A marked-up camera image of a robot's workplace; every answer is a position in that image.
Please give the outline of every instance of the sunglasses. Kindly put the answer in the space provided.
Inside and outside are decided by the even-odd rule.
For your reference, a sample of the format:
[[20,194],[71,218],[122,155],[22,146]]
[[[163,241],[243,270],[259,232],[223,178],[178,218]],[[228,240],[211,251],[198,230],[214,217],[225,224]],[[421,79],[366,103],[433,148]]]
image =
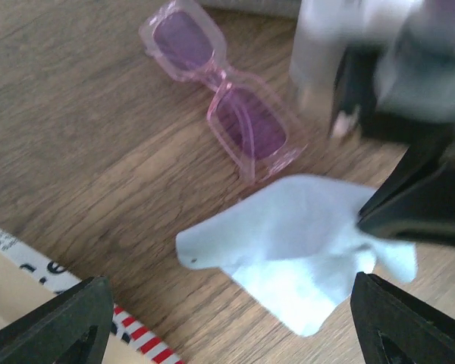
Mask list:
[[215,92],[209,126],[246,182],[265,180],[306,148],[297,117],[263,80],[228,64],[221,30],[194,0],[167,3],[139,33],[146,53],[171,78],[201,82]]

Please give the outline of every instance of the purple lens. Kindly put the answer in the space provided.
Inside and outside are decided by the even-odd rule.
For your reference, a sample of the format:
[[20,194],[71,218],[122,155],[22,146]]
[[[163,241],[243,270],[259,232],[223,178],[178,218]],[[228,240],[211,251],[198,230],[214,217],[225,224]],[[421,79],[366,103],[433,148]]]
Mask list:
[[209,38],[185,11],[168,15],[156,27],[153,39],[163,55],[182,71],[202,67],[214,52]]
[[249,89],[230,89],[219,102],[216,116],[234,144],[255,160],[269,157],[287,141],[276,114]]

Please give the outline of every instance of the red and white stripe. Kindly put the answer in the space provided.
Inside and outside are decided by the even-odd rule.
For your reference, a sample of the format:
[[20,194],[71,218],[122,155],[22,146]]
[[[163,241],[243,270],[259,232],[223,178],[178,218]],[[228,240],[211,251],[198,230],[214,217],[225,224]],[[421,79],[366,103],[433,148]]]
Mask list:
[[157,364],[184,364],[180,357],[148,328],[120,306],[115,306],[113,321],[131,337],[130,345]]

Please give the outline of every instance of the gray object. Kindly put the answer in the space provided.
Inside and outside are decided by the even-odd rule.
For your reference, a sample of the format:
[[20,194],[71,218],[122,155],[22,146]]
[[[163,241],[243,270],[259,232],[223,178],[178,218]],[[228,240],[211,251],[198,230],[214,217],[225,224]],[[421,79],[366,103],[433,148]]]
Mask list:
[[375,73],[378,109],[455,122],[455,0],[425,0]]
[[247,11],[276,17],[298,18],[302,0],[198,0],[206,7]]

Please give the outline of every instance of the wooden table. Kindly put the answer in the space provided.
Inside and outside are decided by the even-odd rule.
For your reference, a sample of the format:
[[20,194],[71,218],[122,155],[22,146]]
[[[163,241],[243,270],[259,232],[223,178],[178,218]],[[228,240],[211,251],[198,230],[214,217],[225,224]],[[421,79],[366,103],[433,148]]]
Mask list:
[[[187,271],[177,232],[256,188],[210,133],[203,86],[175,83],[137,28],[159,0],[0,0],[0,226],[115,299],[194,363],[361,363],[348,304],[297,337],[218,270]],[[236,67],[285,91],[295,23],[211,12]],[[284,174],[378,186],[401,150],[310,146]],[[410,293],[455,317],[455,250],[419,247]]]

